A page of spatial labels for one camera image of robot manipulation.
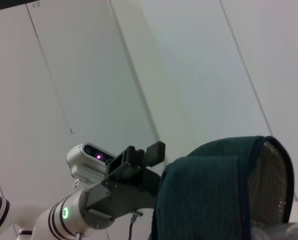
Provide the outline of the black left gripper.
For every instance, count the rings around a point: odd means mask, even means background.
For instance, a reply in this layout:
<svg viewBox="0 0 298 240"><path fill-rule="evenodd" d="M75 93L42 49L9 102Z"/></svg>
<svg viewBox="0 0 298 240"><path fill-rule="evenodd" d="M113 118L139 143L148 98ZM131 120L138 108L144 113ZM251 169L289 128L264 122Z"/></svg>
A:
<svg viewBox="0 0 298 240"><path fill-rule="evenodd" d="M104 180L82 194L80 209L87 225L105 229L117 218L154 208L160 176L148 167L164 161L165 148L161 141L146 150L128 146L107 161Z"/></svg>

